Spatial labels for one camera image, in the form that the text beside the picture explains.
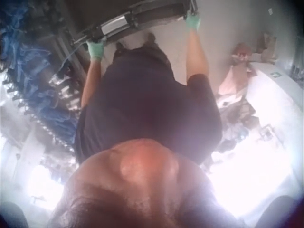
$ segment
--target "hand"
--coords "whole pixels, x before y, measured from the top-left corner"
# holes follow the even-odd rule
[[[105,47],[105,39],[102,39],[99,43],[93,43],[93,42],[86,42],[88,46],[88,50],[90,53],[91,59],[102,59],[104,55],[104,47]]]
[[[200,27],[200,17],[198,14],[192,15],[190,11],[187,13],[187,19],[186,19],[187,27],[190,29],[193,29],[195,31],[199,30]]]

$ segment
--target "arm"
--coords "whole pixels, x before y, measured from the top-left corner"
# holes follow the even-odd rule
[[[188,38],[187,38],[187,81],[192,75],[204,74],[208,76],[209,65],[205,55],[205,52],[200,44],[200,38],[197,34],[197,30],[200,26],[200,18],[198,15],[187,15],[187,27],[188,27]]]
[[[96,87],[101,80],[101,62],[98,59],[92,59],[87,73],[84,91],[81,98],[81,109],[83,109],[94,94]]]
[[[104,54],[104,43],[91,43],[88,42],[88,50],[91,57],[89,71],[87,73],[85,87],[81,98],[81,109],[83,109],[89,102],[94,94],[97,86],[101,80],[101,58]]]

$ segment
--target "black t-shirt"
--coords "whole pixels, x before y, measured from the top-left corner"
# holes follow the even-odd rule
[[[187,85],[165,64],[130,52],[110,65],[80,115],[76,157],[90,156],[132,139],[154,139],[197,164],[221,139],[219,111],[205,75]]]

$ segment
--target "man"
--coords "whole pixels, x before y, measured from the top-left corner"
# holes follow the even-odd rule
[[[195,164],[221,136],[199,21],[188,15],[187,86],[174,81],[152,35],[140,49],[120,46],[101,82],[102,48],[89,44],[92,61],[76,138],[81,165],[49,227],[238,226]]]
[[[209,66],[197,34],[200,19],[187,18],[187,85],[174,80],[153,34],[143,47],[120,43],[101,78],[104,43],[88,43],[91,64],[76,133],[79,163],[133,139],[153,139],[201,164],[221,139],[219,111],[209,84]]]

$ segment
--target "clutter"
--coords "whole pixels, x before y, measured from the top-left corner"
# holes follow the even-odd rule
[[[259,118],[253,116],[256,113],[255,109],[245,97],[220,111],[223,137],[217,148],[219,153],[233,150],[238,143],[249,136],[251,130],[260,125]]]
[[[234,65],[230,67],[225,80],[218,89],[218,95],[221,96],[217,99],[219,108],[239,102],[246,93],[249,78],[257,75],[249,63],[251,56],[252,52],[248,45],[237,44],[232,54]]]
[[[236,63],[247,62],[252,55],[251,49],[245,43],[238,43],[232,57]]]
[[[259,59],[257,55],[255,55],[257,60],[260,60],[260,62],[263,63],[276,63],[276,40],[276,37],[273,37],[267,33],[264,33],[263,36],[258,39],[256,52],[261,54],[261,58]]]

